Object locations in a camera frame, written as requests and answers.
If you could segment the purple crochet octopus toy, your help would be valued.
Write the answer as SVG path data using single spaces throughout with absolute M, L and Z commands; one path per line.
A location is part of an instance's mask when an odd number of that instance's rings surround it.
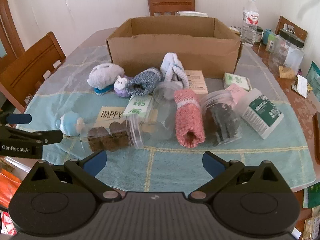
M 130 78 L 127 76 L 117 76 L 117 79 L 114 83 L 114 91 L 117 94 L 117 96 L 122 98 L 128 98 L 130 97 L 130 93 L 128 92 L 126 85 L 130 81 Z

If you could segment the green tissue pack front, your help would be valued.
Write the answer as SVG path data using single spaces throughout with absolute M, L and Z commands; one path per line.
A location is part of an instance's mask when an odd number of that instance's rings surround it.
M 137 114 L 142 120 L 146 119 L 152 108 L 152 96 L 132 95 L 127 104 L 123 116 Z

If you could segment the happy greeting card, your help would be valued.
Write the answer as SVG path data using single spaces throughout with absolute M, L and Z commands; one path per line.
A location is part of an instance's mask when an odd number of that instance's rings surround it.
M 109 128 L 113 122 L 121 124 L 124 121 L 124 111 L 125 107 L 102 107 L 93 126 Z

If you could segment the jar with dark contents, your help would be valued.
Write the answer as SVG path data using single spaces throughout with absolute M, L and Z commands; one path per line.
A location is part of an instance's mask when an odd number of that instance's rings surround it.
M 214 145 L 234 142 L 242 137 L 240 116 L 228 90 L 209 93 L 200 100 L 206 137 Z

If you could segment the teal checked table cloth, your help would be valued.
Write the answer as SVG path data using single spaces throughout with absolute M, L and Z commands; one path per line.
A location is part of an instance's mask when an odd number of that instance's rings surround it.
M 32 117 L 31 123 L 18 128 L 29 132 L 54 130 L 56 120 L 70 111 L 91 124 L 102 107 L 125 107 L 126 99 L 114 92 L 99 96 L 87 83 L 93 67 L 109 61 L 105 46 L 81 48 L 69 55 L 29 103 L 26 111 Z M 210 180 L 202 166 L 203 153 L 210 151 L 224 160 L 236 159 L 248 166 L 269 160 L 292 189 L 313 183 L 316 174 L 306 138 L 274 76 L 248 47 L 242 50 L 236 73 L 249 78 L 251 85 L 284 115 L 268 138 L 261 138 L 251 126 L 242 122 L 241 138 L 225 145 L 213 146 L 206 141 L 197 148 L 187 149 L 175 139 L 152 141 L 141 150 L 129 147 L 110 153 L 98 179 L 124 191 L 189 193 Z

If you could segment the clear plastic jar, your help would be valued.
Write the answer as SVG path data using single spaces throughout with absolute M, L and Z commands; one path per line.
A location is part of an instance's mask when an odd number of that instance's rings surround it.
M 168 140 L 175 134 L 176 103 L 174 93 L 183 88 L 180 81 L 160 82 L 152 94 L 148 120 L 142 124 L 144 142 Z

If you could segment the white sock blue stripes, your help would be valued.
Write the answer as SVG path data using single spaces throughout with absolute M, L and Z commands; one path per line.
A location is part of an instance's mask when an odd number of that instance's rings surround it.
M 189 88 L 189 80 L 176 53 L 166 53 L 160 66 L 165 82 L 179 81 L 183 89 Z

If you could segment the light blue round toy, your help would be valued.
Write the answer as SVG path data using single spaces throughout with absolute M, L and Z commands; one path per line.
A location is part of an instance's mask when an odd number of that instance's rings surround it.
M 85 127 L 85 123 L 83 118 L 78 113 L 67 112 L 55 121 L 55 126 L 64 135 L 76 137 Z

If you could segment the pink knitted sock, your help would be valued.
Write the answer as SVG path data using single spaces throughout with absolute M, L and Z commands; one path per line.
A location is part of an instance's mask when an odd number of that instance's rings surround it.
M 176 138 L 181 146 L 195 148 L 205 141 L 201 106 L 191 89 L 174 92 Z

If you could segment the green tissue pack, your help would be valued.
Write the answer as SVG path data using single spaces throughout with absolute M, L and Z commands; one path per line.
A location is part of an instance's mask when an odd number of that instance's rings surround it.
M 226 89 L 231 85 L 237 85 L 248 92 L 252 89 L 251 83 L 247 77 L 225 73 L 223 76 L 223 86 Z
M 137 114 L 142 120 L 146 119 L 152 108 L 152 96 L 132 95 L 127 104 L 123 116 Z

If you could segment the pink small box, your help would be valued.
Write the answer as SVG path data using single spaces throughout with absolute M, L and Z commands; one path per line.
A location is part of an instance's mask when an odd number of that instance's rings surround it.
M 226 88 L 226 90 L 231 93 L 235 104 L 237 104 L 248 93 L 248 91 L 236 84 L 231 84 Z

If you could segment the white sock blue band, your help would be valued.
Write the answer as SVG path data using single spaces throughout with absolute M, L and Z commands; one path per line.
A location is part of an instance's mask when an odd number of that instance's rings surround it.
M 103 63 L 95 66 L 87 79 L 95 94 L 103 95 L 113 89 L 118 76 L 125 74 L 124 69 L 113 63 Z

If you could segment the wooden chair far side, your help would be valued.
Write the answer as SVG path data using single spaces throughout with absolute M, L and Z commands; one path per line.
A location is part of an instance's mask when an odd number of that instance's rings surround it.
M 195 0 L 147 0 L 151 16 L 175 15 L 179 11 L 195 11 Z

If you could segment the blue grey knitted sock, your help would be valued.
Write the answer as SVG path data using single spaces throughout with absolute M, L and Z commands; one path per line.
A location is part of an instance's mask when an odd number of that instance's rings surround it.
M 126 84 L 126 90 L 130 95 L 146 96 L 151 94 L 162 81 L 162 73 L 157 68 L 151 67 L 131 79 Z

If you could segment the white green labelled box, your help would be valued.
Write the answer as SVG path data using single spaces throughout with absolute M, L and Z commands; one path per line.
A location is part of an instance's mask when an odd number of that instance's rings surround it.
M 247 92 L 234 110 L 263 139 L 266 139 L 284 118 L 284 114 L 256 88 Z

